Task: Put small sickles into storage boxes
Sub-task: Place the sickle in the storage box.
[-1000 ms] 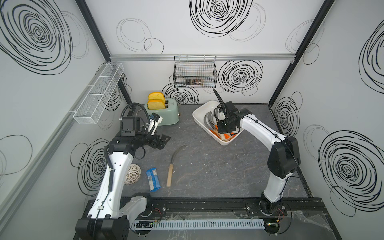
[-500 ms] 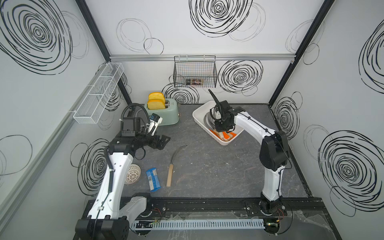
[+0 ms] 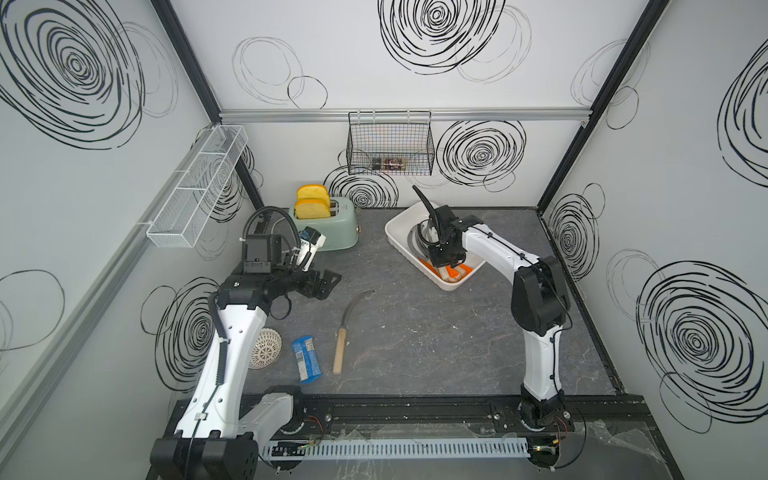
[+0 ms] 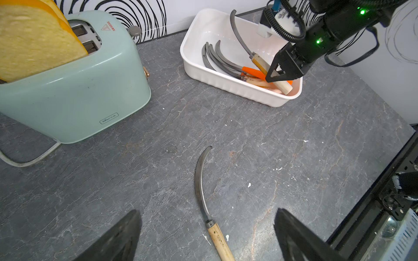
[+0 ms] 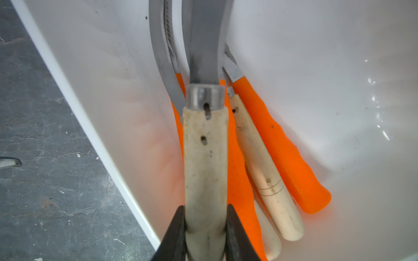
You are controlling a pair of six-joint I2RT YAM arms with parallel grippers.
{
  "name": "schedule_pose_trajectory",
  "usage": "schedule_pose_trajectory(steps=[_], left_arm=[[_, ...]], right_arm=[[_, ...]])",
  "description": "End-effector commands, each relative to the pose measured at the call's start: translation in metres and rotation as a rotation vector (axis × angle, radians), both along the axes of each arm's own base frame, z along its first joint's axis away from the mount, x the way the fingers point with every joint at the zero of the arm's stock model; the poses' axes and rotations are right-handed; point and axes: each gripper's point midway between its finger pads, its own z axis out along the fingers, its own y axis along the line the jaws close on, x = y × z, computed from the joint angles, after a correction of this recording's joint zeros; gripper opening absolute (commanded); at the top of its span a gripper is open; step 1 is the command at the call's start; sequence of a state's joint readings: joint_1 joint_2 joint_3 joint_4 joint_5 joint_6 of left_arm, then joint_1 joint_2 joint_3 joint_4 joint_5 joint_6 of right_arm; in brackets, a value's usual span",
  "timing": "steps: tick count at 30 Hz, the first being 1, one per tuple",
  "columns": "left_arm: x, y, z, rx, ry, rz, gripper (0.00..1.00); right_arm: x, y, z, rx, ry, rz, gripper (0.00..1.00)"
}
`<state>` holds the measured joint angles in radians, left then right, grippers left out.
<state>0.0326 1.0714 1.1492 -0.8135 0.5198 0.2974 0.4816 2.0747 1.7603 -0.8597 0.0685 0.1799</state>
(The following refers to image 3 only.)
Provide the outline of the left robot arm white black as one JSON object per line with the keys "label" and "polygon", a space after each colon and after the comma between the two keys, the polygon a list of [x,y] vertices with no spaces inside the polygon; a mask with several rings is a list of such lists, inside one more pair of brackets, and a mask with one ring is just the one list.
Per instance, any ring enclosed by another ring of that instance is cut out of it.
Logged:
{"label": "left robot arm white black", "polygon": [[241,410],[251,354],[272,303],[291,292],[324,300],[341,279],[330,270],[237,269],[209,297],[214,340],[183,416],[152,447],[150,464],[159,478],[254,477],[263,448],[293,421],[296,405],[294,394],[276,391]]}

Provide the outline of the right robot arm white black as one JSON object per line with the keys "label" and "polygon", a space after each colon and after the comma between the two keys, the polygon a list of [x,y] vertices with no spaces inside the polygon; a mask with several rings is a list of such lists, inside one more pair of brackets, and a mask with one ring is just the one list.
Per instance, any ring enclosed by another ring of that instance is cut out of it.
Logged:
{"label": "right robot arm white black", "polygon": [[524,331],[519,416],[526,428],[544,430],[564,408],[559,347],[569,299],[562,265],[553,256],[539,257],[514,245],[475,216],[460,218],[447,206],[426,208],[434,233],[417,235],[435,268],[457,267],[471,253],[510,282],[511,315]]}

